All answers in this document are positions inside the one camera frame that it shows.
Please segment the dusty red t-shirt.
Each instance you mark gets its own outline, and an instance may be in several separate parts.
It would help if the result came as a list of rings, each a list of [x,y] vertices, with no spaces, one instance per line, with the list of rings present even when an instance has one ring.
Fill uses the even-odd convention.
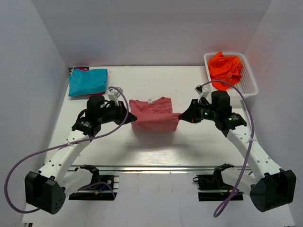
[[[179,122],[180,113],[173,112],[170,98],[161,97],[146,102],[129,100],[131,113],[137,120],[131,122],[134,130],[148,132],[175,132]]]

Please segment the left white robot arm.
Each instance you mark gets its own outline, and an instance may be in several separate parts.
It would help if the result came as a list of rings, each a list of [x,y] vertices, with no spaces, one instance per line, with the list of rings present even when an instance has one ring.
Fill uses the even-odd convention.
[[[67,146],[38,171],[30,171],[25,177],[26,202],[50,214],[56,214],[65,199],[77,190],[99,186],[99,170],[92,165],[81,165],[74,173],[67,172],[79,154],[100,132],[101,125],[114,122],[117,125],[137,120],[127,112],[122,101],[106,101],[103,96],[90,96],[86,109],[82,110],[66,139]]]

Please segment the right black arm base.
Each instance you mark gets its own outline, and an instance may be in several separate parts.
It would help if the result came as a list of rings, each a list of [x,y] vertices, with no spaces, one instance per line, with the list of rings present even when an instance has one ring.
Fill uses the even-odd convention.
[[[227,184],[219,186],[218,181],[212,175],[196,175],[193,182],[197,184],[200,202],[224,201],[233,189]]]

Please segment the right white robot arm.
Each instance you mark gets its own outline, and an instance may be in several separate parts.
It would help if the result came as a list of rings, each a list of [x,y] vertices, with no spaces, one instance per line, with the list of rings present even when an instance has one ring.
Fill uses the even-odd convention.
[[[211,93],[209,103],[204,97],[193,99],[189,108],[179,116],[180,120],[199,123],[210,120],[238,149],[249,165],[252,175],[241,175],[231,164],[214,169],[212,180],[218,188],[233,186],[247,194],[261,212],[293,202],[296,176],[292,170],[284,170],[273,161],[256,140],[251,138],[252,127],[238,113],[232,111],[230,96],[226,91]]]

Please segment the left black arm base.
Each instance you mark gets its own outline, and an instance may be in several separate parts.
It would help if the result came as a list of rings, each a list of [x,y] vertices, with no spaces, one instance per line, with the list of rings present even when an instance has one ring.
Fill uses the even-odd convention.
[[[70,201],[114,201],[118,193],[119,175],[99,175],[94,185],[69,196]]]

